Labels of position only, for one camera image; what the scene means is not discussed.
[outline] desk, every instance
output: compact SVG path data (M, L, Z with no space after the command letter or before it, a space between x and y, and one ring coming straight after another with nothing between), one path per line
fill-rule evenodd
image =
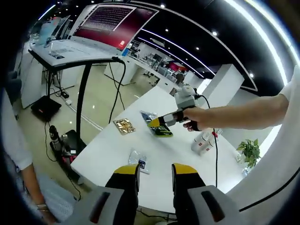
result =
M31 105L46 93L46 82L42 77L43 67L60 70L61 87L65 89L76 85L80 70L83 69L80 65L74 66L75 63L83 65L87 61L111 59L114 56L72 40L52 41L47 48L43 45L29 45L28 49L23 53L20 72L23 83L21 96L23 108ZM28 51L34 52L41 60L37 60ZM53 57L53 54L60 55L62 58L57 59ZM54 85L51 86L51 94L58 90Z
M165 90L166 92L170 93L173 88L179 89L180 87L175 84L174 82L170 81L165 76L161 75L154 69L152 69L147 63L143 62L140 59L133 58L133 57L123 57L124 62L126 63L126 73L124 75L122 85L128 85L131 84L131 80L133 76L136 74L136 71L138 67L143 68L150 73L152 73L155 77L157 77L159 82L157 83L157 86ZM114 78L117 82L120 82L122 74L123 74L123 66L118 63L111 63L112 66L112 72L114 75ZM110 78L113 79L112 73L110 71L109 65L106 66L104 74Z
M114 170L128 164L132 148L146 152L150 174L140 175L139 205L174 213L171 164L190 165L198 171L206 185L215 185L216 151L211 149L201 157L194 153L191 143L199 133L188 132L182 124L170 127L174 137L153 136L140 110L163 115L177 110L177 106L173 96L160 87L154 87L115 118L128 118L136 128L134 133L122 136L110 123L81 152L71 167L92 183L105 186ZM218 148L218 188L226 193L243 177L234 159L234 147L220 137Z

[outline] green leaves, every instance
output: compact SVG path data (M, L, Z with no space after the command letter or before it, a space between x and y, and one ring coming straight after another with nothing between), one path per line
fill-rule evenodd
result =
M254 141L254 145L258 145L258 139L256 139L255 141Z
M259 153L259 146L258 146L258 139L255 141L251 141L246 139L246 142L241 142L237 150L242 151L242 154L245 155L245 162L248 163L248 167L252 168L256 165L257 159L260 158Z

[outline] floor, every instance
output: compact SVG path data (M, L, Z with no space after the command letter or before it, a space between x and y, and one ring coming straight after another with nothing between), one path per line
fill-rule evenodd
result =
M89 119L94 121L101 127L105 127L108 124L109 115L115 100L116 88L112 79L104 75L105 66L93 66L89 75L89 79L86 86L84 95L84 101L82 106L82 113ZM151 83L155 81L155 78L148 78L143 75L135 75L133 84L121 86L120 92L124 107L128 107L140 96L145 94L152 88ZM68 88L69 99L72 100L72 105L76 107L77 97L79 91L79 85L81 77L77 80L77 85ZM63 134L71 129L76 130L76 113L72 111L60 97L51 95L51 99L62 104L59 112L50 121L51 125L54 125L59 134ZM112 114L112 118L116 117L123 111L123 107L118 98L116 107ZM30 107L21 110L19 113L19 125L22 128L25 138L28 142L28 148L32 151L33 161L38 171L48 174L63 188L69 190L75 196L79 196L78 192L74 189L70 180L67 178L63 170L60 168L58 163L52 162L48 159L46 149L48 149L48 155L54 159L49 145L49 133L48 125L37 119L32 113ZM47 133L47 140L45 139L45 128ZM100 131L92 126L90 123L82 119L81 122L81 138L88 144ZM81 195L84 196L90 191L86 185L76 187L81 191ZM158 215L158 212L153 210L143 210L147 214ZM159 221L163 221L161 218L146 217L141 213L137 213L135 225L152 225Z

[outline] plastic bag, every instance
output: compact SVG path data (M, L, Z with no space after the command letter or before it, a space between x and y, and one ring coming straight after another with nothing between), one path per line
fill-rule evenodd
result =
M141 164L141 172L149 174L149 165L147 164L147 156L144 153L132 149L129 155L128 164L132 165L138 163Z

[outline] person's arm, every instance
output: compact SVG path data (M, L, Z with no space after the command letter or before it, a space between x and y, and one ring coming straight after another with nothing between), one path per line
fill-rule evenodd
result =
M39 188L36 173L34 171L33 164L30 164L25 169L21 170L24 185L27 188L29 195L31 196L33 202L39 206L39 210L42 213L45 221L48 224L56 222L55 216L49 211L48 207L45 205L45 199Z
M191 108L184 116L198 122L198 128L261 129L279 124L286 113L289 101L282 94L274 97L259 97L242 106L224 106L211 109Z
M24 185L27 188L33 202L38 204L45 204L45 199L39 188L36 173L34 171L33 164L27 166L25 169L21 170Z

